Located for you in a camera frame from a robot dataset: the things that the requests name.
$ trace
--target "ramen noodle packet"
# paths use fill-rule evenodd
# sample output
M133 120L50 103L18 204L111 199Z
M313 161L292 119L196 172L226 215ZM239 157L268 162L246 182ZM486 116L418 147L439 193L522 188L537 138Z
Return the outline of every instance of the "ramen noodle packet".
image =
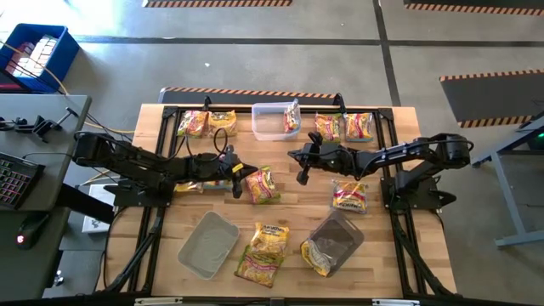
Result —
M175 192L200 192L204 191L202 183L188 182L183 184L176 184L174 188Z
M360 182L332 181L332 207L354 213L366 213L366 186Z
M300 107L298 100L295 99L283 113L283 129L285 133L298 130L300 128Z
M275 188L270 167L261 167L246 177L247 187L252 195L253 204L264 204L280 199L280 192Z
M220 128L224 128L224 132L219 132L218 137L224 138L227 136L236 136L236 114L233 110L227 112L210 112L210 117L207 121L207 134L210 137L215 135Z
M283 257L256 254L251 252L250 249L250 246L246 246L235 275L271 288L274 285L274 278L278 269L283 262Z
M340 122L342 114L320 115L315 113L315 130L325 142L340 142Z
M371 141L372 114L343 114L347 141Z
M329 275L331 272L331 262L327 256L320 252L311 239L307 239L300 245L300 252L305 262L307 262L315 272L321 276Z
M288 227L255 223L255 235L249 246L251 252L261 255L285 256L287 247Z
M229 180L204 182L203 188L205 190L232 190L232 182Z
M206 126L207 111L187 110L178 128L178 136L200 138Z

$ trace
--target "yellow and black striped tape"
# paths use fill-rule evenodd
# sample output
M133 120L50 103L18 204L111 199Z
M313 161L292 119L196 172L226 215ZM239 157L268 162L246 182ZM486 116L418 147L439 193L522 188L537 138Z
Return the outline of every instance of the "yellow and black striped tape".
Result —
M447 4L424 4L410 3L405 4L407 9L430 10L442 12L460 12L460 13L487 13L487 14L521 14L531 16L543 16L544 9L539 8L498 8L481 7L467 5L447 5Z
M487 118L477 120L465 120L458 122L461 128L481 128L481 127L494 127L508 124L521 124L526 123L532 116L508 116L501 118Z
M291 5L292 0L144 0L145 8L239 8L281 7Z
M527 71L505 71L505 72L486 72L486 73L473 73L467 75L458 75L458 76L441 76L440 81L452 81L452 80L462 80L470 78L482 78L482 77L510 77L510 76L522 76L528 74L538 74L544 73L544 69L531 69Z
M237 89L217 89L217 88L180 88L166 87L163 92L182 92L182 93L204 93L204 94L248 94L261 96L283 96L297 98L334 98L335 94L331 93L292 93L292 92L277 92L269 90L237 90Z

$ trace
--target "plastic tub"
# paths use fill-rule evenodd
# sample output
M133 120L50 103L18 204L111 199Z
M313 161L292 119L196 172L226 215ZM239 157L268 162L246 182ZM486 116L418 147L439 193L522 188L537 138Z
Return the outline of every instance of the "plastic tub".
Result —
M331 277L363 243L365 237L343 213L334 211L312 232L309 239L329 259L331 271L326 277Z
M178 261L203 280L210 280L232 250L240 231L215 212L206 212L178 253Z
M18 48L22 43L37 44L44 35L50 35L59 40L44 66L62 81L79 51L79 45L70 33L68 33L67 27L62 25L18 24L9 35L6 43L14 48ZM2 46L0 54L2 55L0 56L0 68L5 69L14 51L6 46ZM60 85L46 71L43 71L39 77L51 86L43 84L31 76L18 76L17 79L31 90L54 93L59 89Z
M252 106L252 131L257 140L273 141L293 138L300 127L286 133L283 127L283 115L289 105L298 102L256 103ZM300 109L295 114L300 120Z

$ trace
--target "keyboard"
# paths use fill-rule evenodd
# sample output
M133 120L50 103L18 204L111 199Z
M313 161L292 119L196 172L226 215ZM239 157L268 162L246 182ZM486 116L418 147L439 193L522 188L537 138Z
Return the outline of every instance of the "keyboard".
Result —
M17 209L40 179L44 165L0 153L0 205Z

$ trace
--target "gray tray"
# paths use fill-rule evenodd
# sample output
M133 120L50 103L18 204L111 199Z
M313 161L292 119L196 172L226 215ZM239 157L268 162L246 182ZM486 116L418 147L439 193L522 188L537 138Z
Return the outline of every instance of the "gray tray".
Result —
M210 280L238 240L238 227L215 212L206 212L178 253L178 261L203 280Z

